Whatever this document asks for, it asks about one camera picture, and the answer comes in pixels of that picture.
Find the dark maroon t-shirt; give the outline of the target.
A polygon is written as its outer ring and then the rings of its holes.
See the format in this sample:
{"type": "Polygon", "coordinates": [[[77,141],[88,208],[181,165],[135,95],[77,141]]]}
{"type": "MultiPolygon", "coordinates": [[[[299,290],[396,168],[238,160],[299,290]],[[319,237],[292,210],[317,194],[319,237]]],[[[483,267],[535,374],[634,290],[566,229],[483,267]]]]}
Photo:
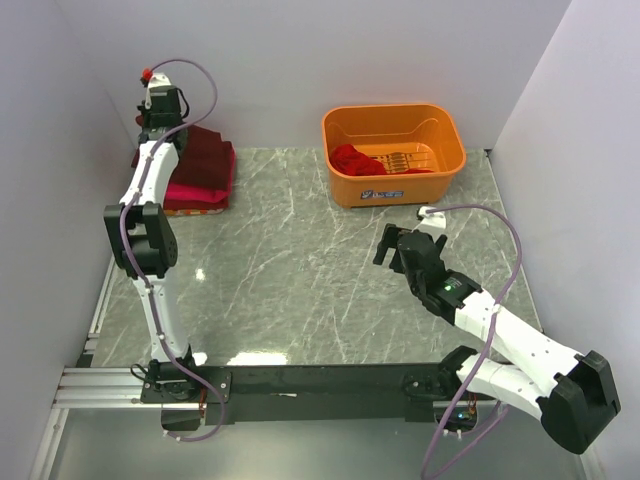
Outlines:
{"type": "Polygon", "coordinates": [[[229,190],[235,170],[235,151],[219,132],[197,125],[186,129],[186,148],[169,184],[206,190],[229,190]]]}

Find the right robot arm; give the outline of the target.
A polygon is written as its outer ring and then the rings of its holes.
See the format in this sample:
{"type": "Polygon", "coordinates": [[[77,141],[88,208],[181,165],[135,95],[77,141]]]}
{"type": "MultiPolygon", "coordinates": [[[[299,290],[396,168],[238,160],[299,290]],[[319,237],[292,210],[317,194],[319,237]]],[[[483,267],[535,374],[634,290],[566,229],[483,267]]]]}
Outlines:
{"type": "Polygon", "coordinates": [[[394,252],[389,267],[405,276],[411,293],[427,311],[481,341],[507,359],[499,364],[471,350],[449,357],[439,374],[444,395],[467,392],[491,396],[538,419],[562,448],[584,453],[621,410],[608,360],[582,354],[528,325],[497,304],[466,275],[445,267],[444,236],[386,225],[374,264],[394,252]]]}

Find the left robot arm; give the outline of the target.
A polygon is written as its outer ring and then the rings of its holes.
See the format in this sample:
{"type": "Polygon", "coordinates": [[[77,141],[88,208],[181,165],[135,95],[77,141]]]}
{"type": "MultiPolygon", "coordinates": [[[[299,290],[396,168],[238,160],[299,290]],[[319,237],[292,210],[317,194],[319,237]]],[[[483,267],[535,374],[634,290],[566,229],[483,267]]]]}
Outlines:
{"type": "Polygon", "coordinates": [[[103,219],[117,266],[132,280],[150,334],[151,360],[141,372],[146,402],[186,402],[199,395],[200,378],[179,319],[172,268],[178,259],[174,232],[163,210],[169,179],[187,142],[189,106],[178,87],[147,87],[138,107],[141,133],[131,183],[103,219]]]}

